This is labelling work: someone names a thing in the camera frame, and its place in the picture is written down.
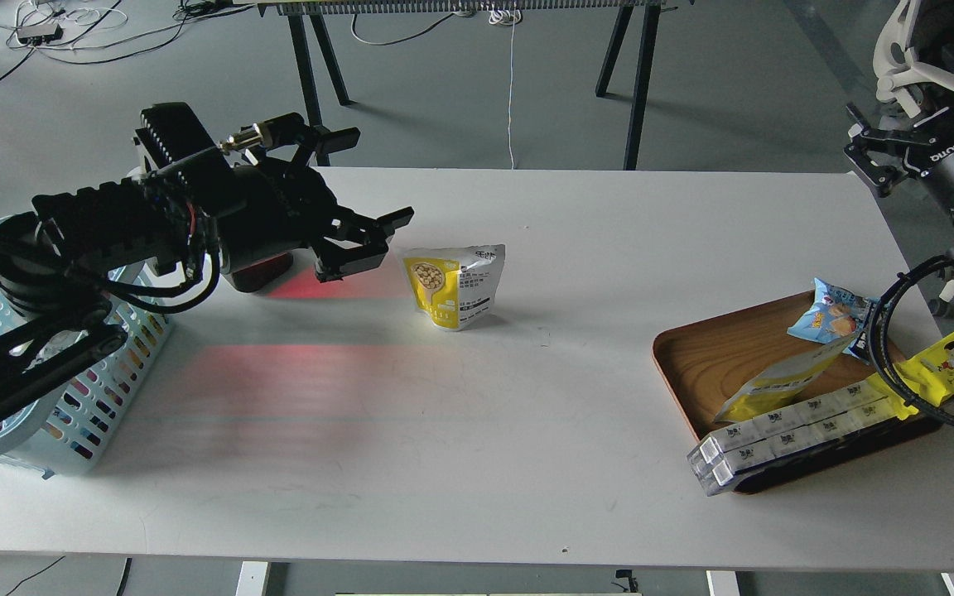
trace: plastic basket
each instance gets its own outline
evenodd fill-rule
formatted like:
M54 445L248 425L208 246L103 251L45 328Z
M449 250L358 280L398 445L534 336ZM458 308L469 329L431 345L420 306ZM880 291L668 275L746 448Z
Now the plastic basket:
M113 279L151 286L142 264L122 267ZM113 301L107 322L120 324L128 342L108 358L46 393L0 424L0 463L41 472L80 475L98 463L109 439L135 400L171 332L167 317ZM0 293L0 335L23 324ZM75 343L80 333L58 334L43 351Z

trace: wooden tray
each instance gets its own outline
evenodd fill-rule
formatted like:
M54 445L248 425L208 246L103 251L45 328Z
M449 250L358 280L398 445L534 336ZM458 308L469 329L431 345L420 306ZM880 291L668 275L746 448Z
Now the wooden tray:
M787 335L787 328L812 308L814 299L815 291L805 291L670 329L654 340L654 362L695 441L726 426L712 418L750 378L781 359L818 348L819 344ZM891 345L890 353L900 358ZM874 372L874 367L843 354L796 399L833 392Z
M814 291L805 291L711 320L670 329L656 337L654 362L658 364L662 377L665 377L695 441L704 438L711 430L726 426L727 423L712 422L712 418L750 378L756 377L772 363L817 347L817 344L806 342L805 339L787 335L787 328L811 308L814 298ZM889 345L889 354L894 361L903 359L903 354L892 343ZM843 354L796 399L833 392L862 381L874 372L874 367ZM750 476L738 484L734 492L753 494L791 482L887 446L932 433L940 425L924 416L912 416L906 422L889 420L834 449Z

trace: white table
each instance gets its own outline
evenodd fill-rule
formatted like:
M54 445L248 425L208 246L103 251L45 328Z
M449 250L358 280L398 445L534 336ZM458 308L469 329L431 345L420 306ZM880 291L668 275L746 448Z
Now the white table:
M335 167L413 204L394 249L506 243L493 316L413 312L398 260L228 287L178 327L87 478L0 465L0 550L954 572L954 430L754 497L704 497L658 333L905 269L851 175ZM937 336L917 294L905 351Z

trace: gray floor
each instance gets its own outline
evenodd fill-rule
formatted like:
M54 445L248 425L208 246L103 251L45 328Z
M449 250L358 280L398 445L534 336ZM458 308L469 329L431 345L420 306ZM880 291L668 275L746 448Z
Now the gray floor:
M17 3L0 0L0 23L12 22ZM173 4L123 2L130 22L91 35L91 42L170 24ZM843 106L855 101L875 110L871 46L893 7L890 0L681 2L662 17L639 169L844 172L849 121ZM391 39L434 18L367 16L359 29ZM526 12L513 32L517 167L620 168L638 41L633 23L610 97L596 99L613 19L614 11ZM406 44L373 48L353 41L347 18L328 24L358 103L345 108L333 101L316 58L323 118L330 127L363 131L359 147L334 156L335 165L510 167L509 29L489 26L481 16L453 18ZM5 33L0 30L0 73L22 57L4 49ZM166 35L145 39L151 45ZM137 112L155 102L189 102L214 138L259 118L303 112L289 48L287 20L261 19L253 11L196 24L166 48L109 65L69 67L33 56L0 84L0 200L16 204L31 194L120 177L135 159L128 139ZM63 181L65 188L58 188ZM909 263L954 244L954 230L915 186L881 206ZM711 225L701 214L683 224ZM894 273L886 272L887 286ZM53 559L0 555L0 594ZM15 594L115 594L123 563L70 555ZM125 593L229 595L238 571L238 561L137 558ZM930 572L746 573L740 588L761 596L946 594L936 570ZM704 592L700 570L636 570L636 577L648 594ZM306 562L276 565L269 593L610 592L618 589L613 581L614 570L586 567Z

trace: yellow snack package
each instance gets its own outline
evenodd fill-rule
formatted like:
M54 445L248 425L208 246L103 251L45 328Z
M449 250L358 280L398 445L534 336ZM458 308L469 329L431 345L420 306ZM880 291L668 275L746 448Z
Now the yellow snack package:
M821 376L855 339L856 333L838 337L821 348L773 363L724 402L712 421L745 422L790 404L793 397Z
M941 405L954 396L954 331L907 362L895 363L894 368L905 384L923 400L935 406ZM889 395L889 404L900 420L918 414L918 408L905 405L904 399L893 392L878 373L867 377L867 382Z
M404 267L417 308L440 329L472 324L492 309L506 256L503 244L408 250Z

